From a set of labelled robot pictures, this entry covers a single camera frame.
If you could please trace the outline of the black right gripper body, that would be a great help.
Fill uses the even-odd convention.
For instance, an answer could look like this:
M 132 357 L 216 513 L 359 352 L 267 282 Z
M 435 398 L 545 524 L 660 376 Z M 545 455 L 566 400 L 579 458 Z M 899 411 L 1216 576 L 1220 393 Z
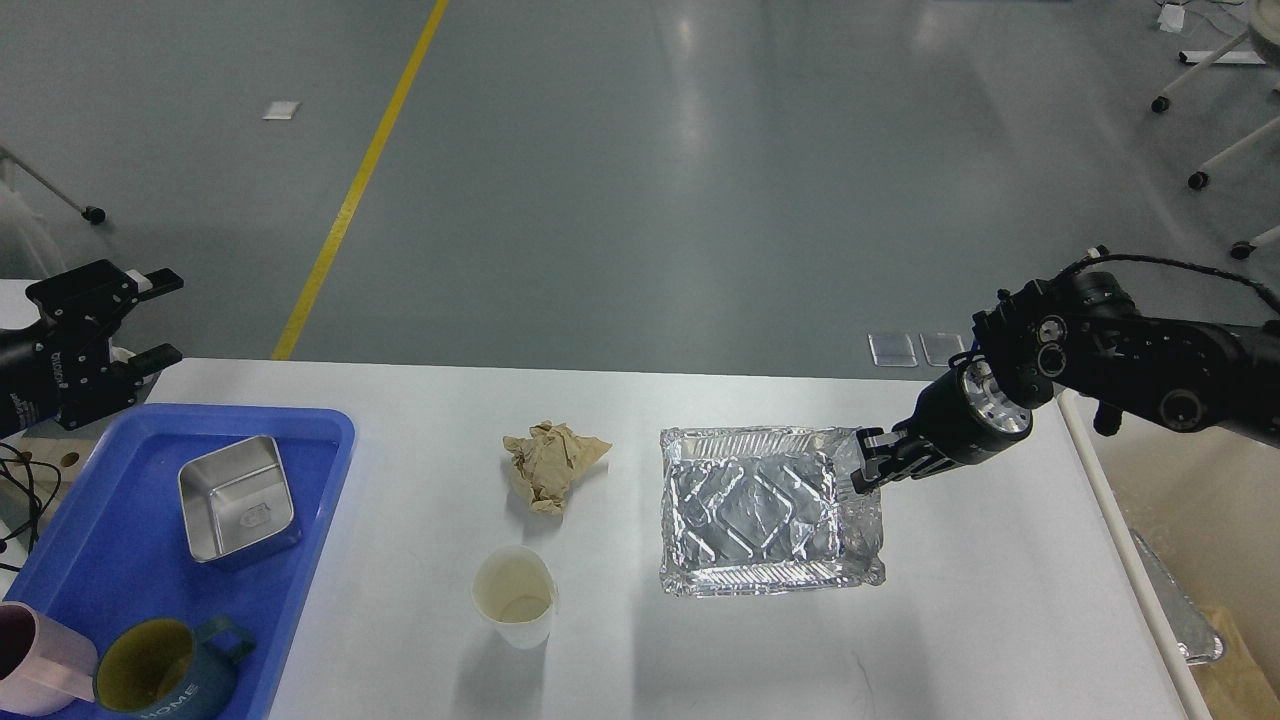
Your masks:
M 911 436 L 955 465 L 973 466 L 1030 436 L 1032 411 L 1000 388 L 983 357 L 957 357 L 925 387 L 911 415 Z

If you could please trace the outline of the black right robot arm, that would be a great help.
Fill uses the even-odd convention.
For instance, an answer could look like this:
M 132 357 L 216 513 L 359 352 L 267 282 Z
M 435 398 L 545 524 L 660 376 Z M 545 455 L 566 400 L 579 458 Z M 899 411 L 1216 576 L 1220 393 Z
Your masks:
M 1267 446 L 1279 438 L 1277 319 L 1260 325 L 1147 316 L 1102 247 L 1047 281 L 1001 290 L 973 316 L 973 341 L 916 397 L 911 416 L 856 433 L 852 488 L 974 466 L 1025 439 L 1056 389 L 1098 404 L 1093 427 L 1125 415 L 1176 433 L 1220 427 Z

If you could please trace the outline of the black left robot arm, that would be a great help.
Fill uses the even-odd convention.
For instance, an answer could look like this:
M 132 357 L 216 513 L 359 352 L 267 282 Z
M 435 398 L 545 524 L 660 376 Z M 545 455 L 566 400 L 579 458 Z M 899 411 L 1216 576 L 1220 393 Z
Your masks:
M 74 430 L 133 407 L 145 380 L 183 355 L 163 343 L 115 359 L 113 337 L 138 305 L 184 284 L 169 268 L 125 272 L 97 260 L 28 286 L 37 320 L 1 333 L 3 437 L 42 421 Z

